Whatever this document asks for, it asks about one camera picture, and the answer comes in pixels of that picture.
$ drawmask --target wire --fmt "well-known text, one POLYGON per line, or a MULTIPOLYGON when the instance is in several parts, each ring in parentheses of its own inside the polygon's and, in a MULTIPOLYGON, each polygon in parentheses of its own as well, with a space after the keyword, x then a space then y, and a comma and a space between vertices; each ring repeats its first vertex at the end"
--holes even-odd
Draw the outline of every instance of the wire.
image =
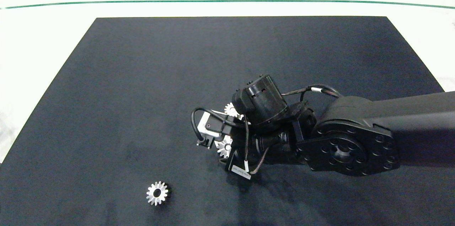
POLYGON ((261 161, 259 161, 259 163, 257 164, 257 167, 255 170, 253 170, 252 172, 250 172, 250 174, 255 174, 259 171, 259 168, 262 166, 262 163, 264 162, 264 159, 265 159, 265 155, 267 154, 268 152, 268 149, 271 147, 271 145, 269 147, 267 147, 267 149, 265 149, 264 151, 264 154, 262 155, 261 157, 261 161))
POLYGON ((210 115, 212 115, 213 117, 215 117, 216 119, 218 119, 219 121, 223 122, 224 124, 228 124, 229 126, 233 126, 233 127, 237 127, 237 128, 245 128, 245 125, 224 119, 223 117, 218 115, 216 112, 212 111, 211 109, 198 107, 198 108, 195 108, 191 113, 191 125, 193 127, 194 133, 196 134, 196 137, 198 137, 198 139, 200 141, 203 141, 204 138, 200 134, 200 132, 198 130, 198 126, 196 125, 196 120, 194 119, 194 115, 197 111, 205 111, 205 112, 209 113, 210 115))
POLYGON ((248 139, 249 139, 250 130, 248 127, 247 116, 243 115, 243 118, 245 119, 245 165, 246 165, 248 163, 248 139))
POLYGON ((303 101, 304 94, 307 91, 317 91, 317 92, 320 92, 320 93, 324 93, 326 95, 333 96, 335 98, 339 98, 339 97, 343 96, 335 88, 333 88, 333 87, 331 87, 329 85, 325 85, 325 84, 313 84, 313 85, 309 85, 306 88, 299 88, 297 90, 294 90, 294 91, 291 91, 291 92, 288 92, 288 93, 282 93, 281 95, 282 96, 286 96, 286 95, 295 95, 296 93, 300 93, 300 101, 303 101))

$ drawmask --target white background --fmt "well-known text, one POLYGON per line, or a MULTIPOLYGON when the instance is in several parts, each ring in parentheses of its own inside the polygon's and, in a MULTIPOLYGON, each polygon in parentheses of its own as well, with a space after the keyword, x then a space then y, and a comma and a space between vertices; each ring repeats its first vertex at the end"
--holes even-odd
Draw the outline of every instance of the white background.
MULTIPOLYGON (((445 91, 455 90, 455 9, 334 2, 77 4, 0 0, 0 162, 65 60, 96 17, 387 16, 445 91)), ((357 0, 455 6, 455 0, 357 0)))

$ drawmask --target black table surface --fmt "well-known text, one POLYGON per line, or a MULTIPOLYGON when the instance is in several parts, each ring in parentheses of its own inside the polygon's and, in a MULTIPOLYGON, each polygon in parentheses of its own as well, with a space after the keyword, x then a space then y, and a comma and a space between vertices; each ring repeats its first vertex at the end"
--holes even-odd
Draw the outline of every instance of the black table surface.
MULTIPOLYGON (((455 169, 367 177, 264 165, 253 181, 196 146, 190 112, 245 82, 383 100, 442 92, 386 17, 99 18, 0 168, 2 225, 449 225, 455 169), (146 192, 172 187, 163 205, 146 192)), ((318 113, 330 101, 307 98, 318 113)), ((289 102, 298 97, 289 97, 289 102)))

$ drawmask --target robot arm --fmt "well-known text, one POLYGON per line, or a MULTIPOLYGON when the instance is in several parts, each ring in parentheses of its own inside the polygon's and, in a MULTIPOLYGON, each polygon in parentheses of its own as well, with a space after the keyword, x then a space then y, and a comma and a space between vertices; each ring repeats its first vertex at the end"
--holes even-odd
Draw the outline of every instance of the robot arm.
POLYGON ((281 94, 266 75, 237 90, 232 104, 231 115, 196 108, 205 113, 196 127, 193 111, 193 127, 198 145, 229 150, 221 163, 247 178, 262 163, 306 163, 312 171, 350 176, 401 164, 455 166, 455 92, 375 102, 326 85, 281 94), (283 98, 306 91, 337 98, 318 121, 305 101, 289 106, 283 98), (256 169, 250 172, 249 164, 256 169))

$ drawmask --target silver gear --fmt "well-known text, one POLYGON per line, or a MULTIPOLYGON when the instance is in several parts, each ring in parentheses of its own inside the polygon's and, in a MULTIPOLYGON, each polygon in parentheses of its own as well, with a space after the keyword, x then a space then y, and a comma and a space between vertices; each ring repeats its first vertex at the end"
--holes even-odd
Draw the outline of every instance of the silver gear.
POLYGON ((234 108, 234 105, 232 103, 228 103, 225 107, 224 107, 224 113, 226 113, 227 115, 229 116, 232 116, 232 117, 236 117, 238 119, 242 119, 243 118, 243 115, 240 115, 236 109, 234 108))
POLYGON ((150 203, 150 205, 155 206, 161 205, 161 202, 164 202, 166 200, 168 192, 169 190, 167 189, 167 185, 165 185, 164 182, 161 181, 155 182, 155 184, 152 184, 151 187, 148 187, 147 192, 148 203, 150 203), (155 195, 153 195, 155 190, 160 190, 158 197, 155 197, 155 195))
POLYGON ((229 153, 231 152, 232 138, 229 135, 225 135, 224 139, 221 142, 215 141, 216 148, 220 157, 229 158, 229 153))

